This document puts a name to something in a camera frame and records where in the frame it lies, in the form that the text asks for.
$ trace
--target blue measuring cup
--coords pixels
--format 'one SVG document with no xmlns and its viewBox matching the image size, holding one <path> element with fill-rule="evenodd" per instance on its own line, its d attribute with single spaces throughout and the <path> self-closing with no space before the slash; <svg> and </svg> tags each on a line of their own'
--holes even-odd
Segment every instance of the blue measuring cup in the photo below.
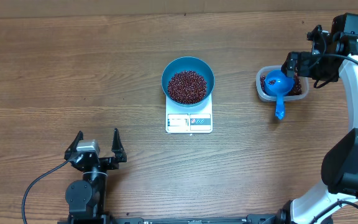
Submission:
<svg viewBox="0 0 358 224">
<path fill-rule="evenodd" d="M 267 74 L 265 79 L 265 91 L 270 96 L 276 96 L 276 112 L 278 119 L 285 116 L 284 96 L 292 90 L 294 79 L 286 77 L 280 70 L 273 70 Z"/>
</svg>

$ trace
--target kidney beans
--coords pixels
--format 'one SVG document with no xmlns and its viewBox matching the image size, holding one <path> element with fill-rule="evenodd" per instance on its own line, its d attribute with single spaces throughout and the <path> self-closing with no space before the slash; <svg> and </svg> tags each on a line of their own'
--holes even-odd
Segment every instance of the kidney beans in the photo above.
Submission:
<svg viewBox="0 0 358 224">
<path fill-rule="evenodd" d="M 198 103 L 206 96 L 206 81 L 195 71 L 176 73 L 168 83 L 168 94 L 178 103 Z"/>
<path fill-rule="evenodd" d="M 266 79 L 266 76 L 264 76 L 264 75 L 262 75 L 260 77 L 260 86 L 262 87 L 262 90 L 263 90 L 264 93 L 266 93 L 266 91 L 265 91 L 265 79 Z M 292 90 L 288 93 L 288 96 L 297 96 L 297 95 L 302 94 L 302 85 L 300 83 L 300 79 L 298 77 L 295 77 L 294 81 L 295 81 L 295 84 L 294 84 Z M 268 84 L 274 85 L 275 82 L 276 82 L 276 80 L 270 80 Z"/>
</svg>

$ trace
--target white scale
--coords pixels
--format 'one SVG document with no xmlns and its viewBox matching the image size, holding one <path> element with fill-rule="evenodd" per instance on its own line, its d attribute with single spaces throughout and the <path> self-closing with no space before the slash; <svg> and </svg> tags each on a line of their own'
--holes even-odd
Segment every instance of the white scale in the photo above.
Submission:
<svg viewBox="0 0 358 224">
<path fill-rule="evenodd" d="M 212 132 L 212 94 L 200 105 L 192 107 L 179 106 L 166 97 L 165 107 L 165 130 L 167 133 Z"/>
</svg>

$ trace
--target clear plastic container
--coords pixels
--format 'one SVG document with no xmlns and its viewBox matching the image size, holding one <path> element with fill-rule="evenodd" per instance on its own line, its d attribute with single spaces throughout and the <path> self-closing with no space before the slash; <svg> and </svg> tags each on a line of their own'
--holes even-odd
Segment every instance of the clear plastic container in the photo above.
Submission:
<svg viewBox="0 0 358 224">
<path fill-rule="evenodd" d="M 269 96 L 268 94 L 263 92 L 262 87 L 260 86 L 260 77 L 263 75 L 267 76 L 269 72 L 280 69 L 281 65 L 267 66 L 259 70 L 258 74 L 256 74 L 256 89 L 258 91 L 260 100 L 262 100 L 263 102 L 276 102 L 276 96 Z M 299 81 L 301 83 L 302 94 L 298 96 L 284 96 L 284 101 L 300 100 L 303 99 L 309 93 L 308 78 L 299 77 Z"/>
</svg>

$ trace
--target wood grain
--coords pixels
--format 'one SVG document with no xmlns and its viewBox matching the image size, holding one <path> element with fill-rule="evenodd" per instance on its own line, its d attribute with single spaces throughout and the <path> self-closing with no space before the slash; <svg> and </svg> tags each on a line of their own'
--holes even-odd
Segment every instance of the wood grain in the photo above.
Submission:
<svg viewBox="0 0 358 224">
<path fill-rule="evenodd" d="M 0 0 L 0 18 L 340 9 L 358 0 Z"/>
<path fill-rule="evenodd" d="M 342 83 L 311 89 L 273 118 L 255 75 L 306 33 L 345 11 L 98 16 L 0 20 L 0 223 L 22 223 L 21 199 L 63 160 L 82 130 L 110 154 L 119 128 L 128 162 L 110 172 L 106 208 L 117 217 L 235 217 L 276 212 L 320 179 L 324 155 L 347 133 Z M 160 77 L 191 55 L 216 76 L 214 131 L 166 134 Z M 67 217 L 66 166 L 30 191 L 29 223 Z M 344 208 L 336 223 L 358 222 Z"/>
</svg>

